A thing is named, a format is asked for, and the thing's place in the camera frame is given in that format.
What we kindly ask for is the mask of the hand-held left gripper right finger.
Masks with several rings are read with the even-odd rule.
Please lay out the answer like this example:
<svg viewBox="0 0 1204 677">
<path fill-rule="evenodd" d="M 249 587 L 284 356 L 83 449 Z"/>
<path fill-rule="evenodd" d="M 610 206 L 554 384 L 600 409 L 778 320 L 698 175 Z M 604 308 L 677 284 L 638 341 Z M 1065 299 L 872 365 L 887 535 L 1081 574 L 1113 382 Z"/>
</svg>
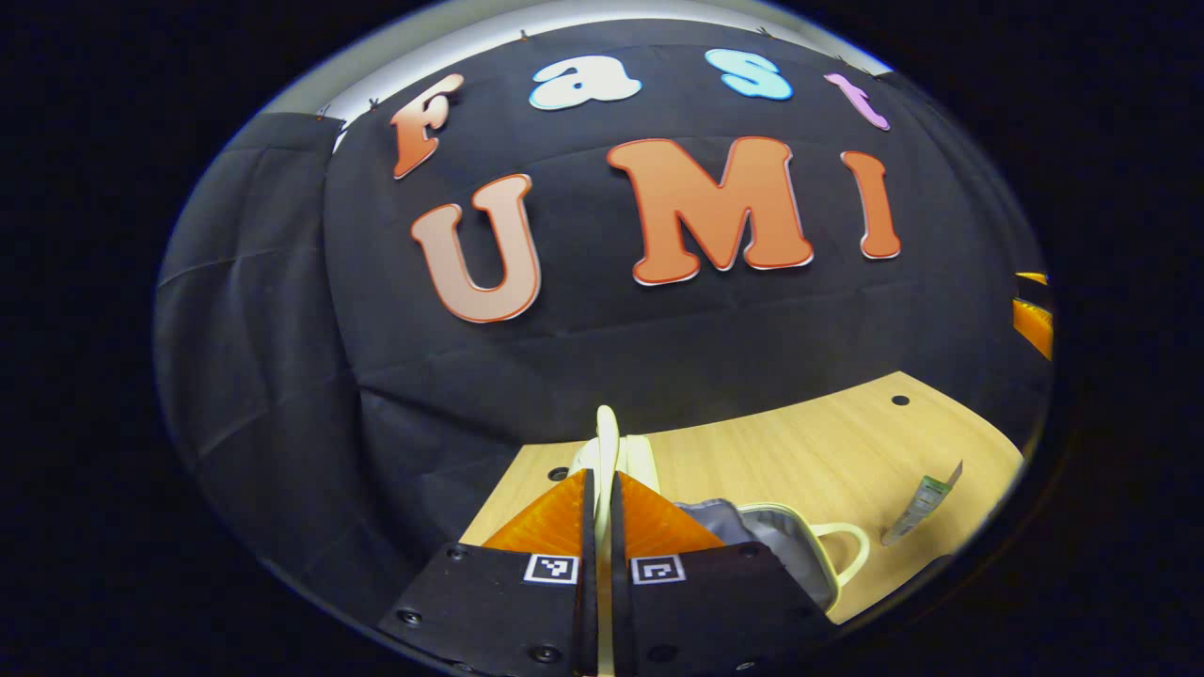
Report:
<svg viewBox="0 0 1204 677">
<path fill-rule="evenodd" d="M 616 675 L 783 675 L 834 638 L 768 544 L 722 543 L 622 472 L 610 518 Z"/>
</svg>

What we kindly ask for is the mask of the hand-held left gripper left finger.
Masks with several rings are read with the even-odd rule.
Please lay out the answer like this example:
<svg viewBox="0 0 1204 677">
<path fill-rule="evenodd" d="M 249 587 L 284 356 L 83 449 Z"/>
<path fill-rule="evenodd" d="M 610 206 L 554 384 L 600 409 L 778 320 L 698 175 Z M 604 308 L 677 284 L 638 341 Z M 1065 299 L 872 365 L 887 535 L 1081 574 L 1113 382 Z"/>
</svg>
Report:
<svg viewBox="0 0 1204 677">
<path fill-rule="evenodd" d="M 502 540 L 445 543 L 377 626 L 455 676 L 594 676 L 594 472 L 523 510 Z"/>
</svg>

